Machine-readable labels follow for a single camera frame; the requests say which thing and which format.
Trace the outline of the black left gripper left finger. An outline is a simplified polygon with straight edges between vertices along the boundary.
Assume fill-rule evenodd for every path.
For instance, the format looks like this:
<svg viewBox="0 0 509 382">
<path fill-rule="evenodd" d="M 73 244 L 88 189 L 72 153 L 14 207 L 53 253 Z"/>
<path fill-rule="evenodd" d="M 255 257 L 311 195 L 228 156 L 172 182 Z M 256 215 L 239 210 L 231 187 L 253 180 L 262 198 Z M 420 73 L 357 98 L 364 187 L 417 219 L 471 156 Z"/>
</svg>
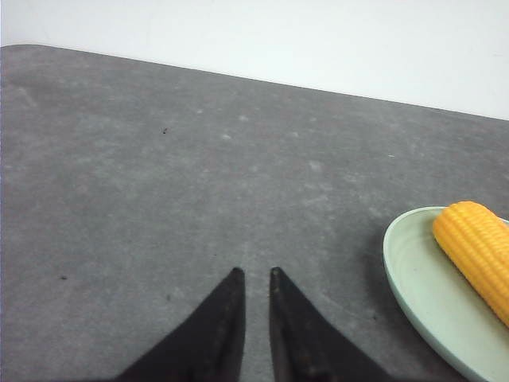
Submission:
<svg viewBox="0 0 509 382">
<path fill-rule="evenodd" d="M 238 381 L 245 343 L 245 276 L 234 267 L 171 333 L 116 381 Z"/>
</svg>

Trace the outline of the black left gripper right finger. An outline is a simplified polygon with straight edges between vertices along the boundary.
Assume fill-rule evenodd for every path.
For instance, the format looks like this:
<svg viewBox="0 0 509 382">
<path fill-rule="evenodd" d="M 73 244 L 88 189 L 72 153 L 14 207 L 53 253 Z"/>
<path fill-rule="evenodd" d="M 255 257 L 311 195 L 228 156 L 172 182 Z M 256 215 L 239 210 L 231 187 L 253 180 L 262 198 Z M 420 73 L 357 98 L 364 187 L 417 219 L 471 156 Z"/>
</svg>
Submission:
<svg viewBox="0 0 509 382">
<path fill-rule="evenodd" d="M 391 381 L 333 327 L 280 267 L 270 270 L 270 348 L 276 381 Z"/>
</svg>

